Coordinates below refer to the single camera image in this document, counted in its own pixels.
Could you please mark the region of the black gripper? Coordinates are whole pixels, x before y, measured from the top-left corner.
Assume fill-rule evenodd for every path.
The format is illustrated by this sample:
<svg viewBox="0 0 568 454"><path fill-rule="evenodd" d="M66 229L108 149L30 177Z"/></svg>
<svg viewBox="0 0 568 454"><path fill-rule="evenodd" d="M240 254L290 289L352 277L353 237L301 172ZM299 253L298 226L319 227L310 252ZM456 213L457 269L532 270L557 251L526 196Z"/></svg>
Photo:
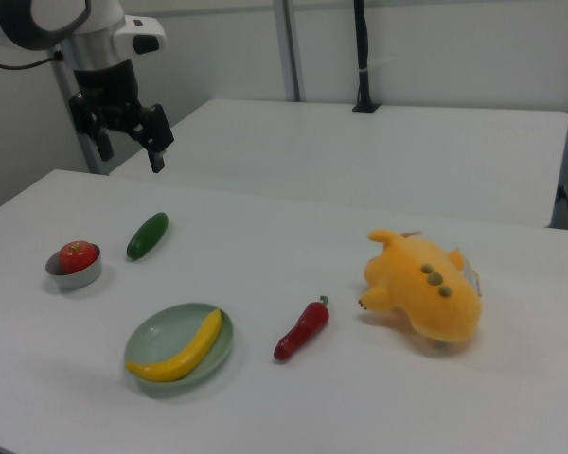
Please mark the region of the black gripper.
<svg viewBox="0 0 568 454"><path fill-rule="evenodd" d="M75 128L96 143L101 161L114 157L108 131L124 132L142 142L152 172L159 173L174 137L163 107L139 101L132 62L97 71L76 70L74 76L79 92L69 99L69 107Z"/></svg>

